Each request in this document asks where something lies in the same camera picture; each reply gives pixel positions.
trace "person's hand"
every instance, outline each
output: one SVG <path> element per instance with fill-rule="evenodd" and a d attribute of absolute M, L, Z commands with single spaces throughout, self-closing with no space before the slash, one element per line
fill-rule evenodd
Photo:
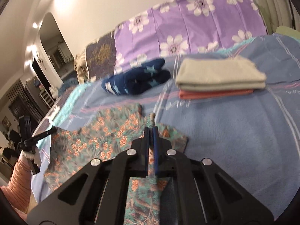
<path fill-rule="evenodd" d="M 42 165 L 42 161 L 41 161 L 41 158 L 40 158 L 40 151 L 37 147 L 35 147 L 35 154 L 29 153 L 29 152 L 26 152 L 26 151 L 22 151 L 21 154 L 20 154 L 20 158 L 21 158 L 21 161 L 25 164 L 28 164 L 27 159 L 30 159 L 30 160 L 33 160 L 34 163 L 38 167 L 40 167 Z"/>

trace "silver screw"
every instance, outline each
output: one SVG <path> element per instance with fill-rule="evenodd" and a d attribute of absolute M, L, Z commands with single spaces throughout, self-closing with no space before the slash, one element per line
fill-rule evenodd
<path fill-rule="evenodd" d="M 174 149 L 167 150 L 167 155 L 174 156 L 176 154 L 176 151 Z"/>
<path fill-rule="evenodd" d="M 137 153 L 137 151 L 135 149 L 129 149 L 126 151 L 126 153 L 128 156 L 134 156 Z"/>
<path fill-rule="evenodd" d="M 202 163 L 205 165 L 205 166 L 210 166 L 212 164 L 212 160 L 210 160 L 209 158 L 204 158 L 202 160 Z"/>
<path fill-rule="evenodd" d="M 101 163 L 100 159 L 95 158 L 95 159 L 91 160 L 91 165 L 92 166 L 98 166 L 100 163 Z"/>

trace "stack of towels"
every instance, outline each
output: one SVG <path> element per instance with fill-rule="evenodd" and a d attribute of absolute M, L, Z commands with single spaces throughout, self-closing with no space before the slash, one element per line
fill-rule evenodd
<path fill-rule="evenodd" d="M 176 84 L 180 99 L 247 95 L 266 87 L 266 75 L 241 56 L 221 60 L 186 58 Z"/>

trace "beige towel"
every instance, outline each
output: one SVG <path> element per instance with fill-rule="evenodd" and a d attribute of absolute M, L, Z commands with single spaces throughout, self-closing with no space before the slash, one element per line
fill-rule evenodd
<path fill-rule="evenodd" d="M 179 69 L 176 84 L 185 91 L 225 91 L 263 89 L 266 75 L 241 56 L 220 60 L 186 58 Z"/>

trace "blue blanket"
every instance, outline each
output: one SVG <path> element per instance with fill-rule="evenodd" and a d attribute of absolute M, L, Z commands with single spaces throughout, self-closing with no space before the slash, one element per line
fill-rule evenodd
<path fill-rule="evenodd" d="M 267 75 L 267 88 L 248 96 L 180 100 L 174 78 L 185 57 L 226 58 L 241 55 Z M 252 42 L 214 53 L 166 59 L 173 79 L 138 96 L 115 96 L 96 82 L 74 104 L 60 125 L 75 130 L 89 123 L 103 108 L 139 102 L 144 115 L 156 113 L 156 122 L 171 125 L 189 137 L 185 154 L 195 160 L 213 159 L 277 218 L 300 186 L 300 46 L 291 37 L 262 36 Z M 49 189 L 43 181 L 50 142 L 42 145 L 41 173 L 32 181 L 38 202 Z M 172 183 L 163 194 L 162 208 L 173 197 Z M 174 219 L 166 209 L 161 220 Z"/>

